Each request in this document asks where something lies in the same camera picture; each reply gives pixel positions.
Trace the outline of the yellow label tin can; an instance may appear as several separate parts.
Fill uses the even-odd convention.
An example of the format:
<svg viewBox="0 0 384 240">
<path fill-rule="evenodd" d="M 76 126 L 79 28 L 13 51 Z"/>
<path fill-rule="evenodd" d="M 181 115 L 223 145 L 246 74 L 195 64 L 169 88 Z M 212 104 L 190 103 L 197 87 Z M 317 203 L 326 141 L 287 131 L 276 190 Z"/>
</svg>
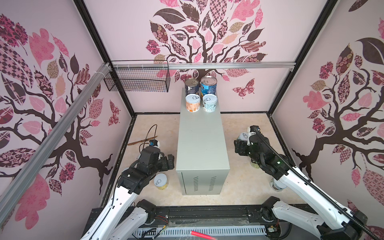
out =
<svg viewBox="0 0 384 240">
<path fill-rule="evenodd" d="M 159 190 L 165 190 L 169 185 L 167 175 L 157 174 L 154 178 L 154 185 Z"/>
</svg>

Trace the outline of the patterned can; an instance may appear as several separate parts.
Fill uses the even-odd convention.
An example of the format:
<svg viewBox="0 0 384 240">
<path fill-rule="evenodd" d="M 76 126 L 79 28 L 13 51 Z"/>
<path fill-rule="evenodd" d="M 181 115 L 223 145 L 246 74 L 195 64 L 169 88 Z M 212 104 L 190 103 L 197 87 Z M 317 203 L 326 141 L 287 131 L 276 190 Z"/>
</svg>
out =
<svg viewBox="0 0 384 240">
<path fill-rule="evenodd" d="M 208 112 L 212 113 L 216 110 L 218 103 L 218 98 L 214 94 L 206 94 L 203 96 L 203 109 Z"/>
</svg>

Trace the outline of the orange label can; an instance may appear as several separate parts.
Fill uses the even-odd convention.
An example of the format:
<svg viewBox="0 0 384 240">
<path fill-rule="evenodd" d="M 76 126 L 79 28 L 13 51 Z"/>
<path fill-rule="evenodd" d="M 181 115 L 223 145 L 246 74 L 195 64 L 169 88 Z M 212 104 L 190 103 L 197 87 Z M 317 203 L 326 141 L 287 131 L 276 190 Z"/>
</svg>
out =
<svg viewBox="0 0 384 240">
<path fill-rule="evenodd" d="M 197 94 L 189 94 L 186 96 L 186 109 L 188 112 L 194 113 L 200 109 L 201 98 Z"/>
</svg>

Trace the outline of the blue label tin can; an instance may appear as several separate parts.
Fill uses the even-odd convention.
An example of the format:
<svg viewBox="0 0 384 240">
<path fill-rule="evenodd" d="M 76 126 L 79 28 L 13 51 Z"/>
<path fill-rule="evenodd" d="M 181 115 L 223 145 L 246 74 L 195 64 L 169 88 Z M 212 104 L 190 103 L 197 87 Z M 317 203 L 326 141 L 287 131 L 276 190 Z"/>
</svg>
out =
<svg viewBox="0 0 384 240">
<path fill-rule="evenodd" d="M 201 97 L 212 94 L 216 95 L 217 79 L 213 76 L 205 76 L 200 82 Z"/>
</svg>

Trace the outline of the dark label tin can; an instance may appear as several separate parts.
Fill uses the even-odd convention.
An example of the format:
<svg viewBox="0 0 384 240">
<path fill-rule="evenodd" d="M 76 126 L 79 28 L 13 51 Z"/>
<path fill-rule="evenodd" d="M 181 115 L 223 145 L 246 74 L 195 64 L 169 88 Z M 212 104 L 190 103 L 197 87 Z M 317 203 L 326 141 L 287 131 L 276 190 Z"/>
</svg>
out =
<svg viewBox="0 0 384 240">
<path fill-rule="evenodd" d="M 190 94 L 198 95 L 200 91 L 200 83 L 197 79 L 186 79 L 185 80 L 185 92 L 186 96 Z"/>
</svg>

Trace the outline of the green label tin can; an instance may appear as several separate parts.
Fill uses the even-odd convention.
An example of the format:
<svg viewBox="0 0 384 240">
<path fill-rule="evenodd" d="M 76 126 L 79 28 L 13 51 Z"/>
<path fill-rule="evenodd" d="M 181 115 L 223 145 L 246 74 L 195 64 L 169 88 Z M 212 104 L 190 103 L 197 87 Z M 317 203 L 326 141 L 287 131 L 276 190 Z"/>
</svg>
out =
<svg viewBox="0 0 384 240">
<path fill-rule="evenodd" d="M 260 166 L 257 163 L 255 163 L 255 162 L 251 162 L 251 166 L 253 168 L 255 168 L 255 169 L 259 169 L 260 168 Z"/>
</svg>

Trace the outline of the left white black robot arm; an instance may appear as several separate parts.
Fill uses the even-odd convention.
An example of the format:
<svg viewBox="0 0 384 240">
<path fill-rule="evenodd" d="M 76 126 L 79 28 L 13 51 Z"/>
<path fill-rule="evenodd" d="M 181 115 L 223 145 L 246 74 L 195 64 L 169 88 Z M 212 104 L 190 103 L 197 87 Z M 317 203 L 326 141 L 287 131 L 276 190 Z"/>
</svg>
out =
<svg viewBox="0 0 384 240">
<path fill-rule="evenodd" d="M 165 157 L 160 153 L 158 161 L 148 173 L 139 170 L 139 162 L 140 160 L 134 161 L 123 171 L 112 197 L 94 223 L 85 231 L 82 240 L 127 240 L 154 212 L 156 206 L 142 200 L 128 217 L 123 219 L 131 204 L 158 172 L 174 169 L 175 157 L 173 155 Z"/>
</svg>

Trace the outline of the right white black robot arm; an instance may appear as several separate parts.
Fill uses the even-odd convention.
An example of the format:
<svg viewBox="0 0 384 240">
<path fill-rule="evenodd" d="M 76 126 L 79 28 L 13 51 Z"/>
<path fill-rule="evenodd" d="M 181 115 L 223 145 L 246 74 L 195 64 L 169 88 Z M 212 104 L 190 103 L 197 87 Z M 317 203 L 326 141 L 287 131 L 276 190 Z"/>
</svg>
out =
<svg viewBox="0 0 384 240">
<path fill-rule="evenodd" d="M 373 240 L 378 239 L 366 226 L 368 218 L 365 214 L 349 210 L 323 192 L 286 156 L 278 154 L 267 140 L 253 135 L 248 141 L 235 140 L 234 145 L 237 154 L 250 157 L 273 177 L 273 186 L 278 189 L 290 188 L 315 211 L 312 214 L 270 197 L 264 205 L 276 219 L 300 227 L 320 240 L 358 240 L 363 233 Z"/>
</svg>

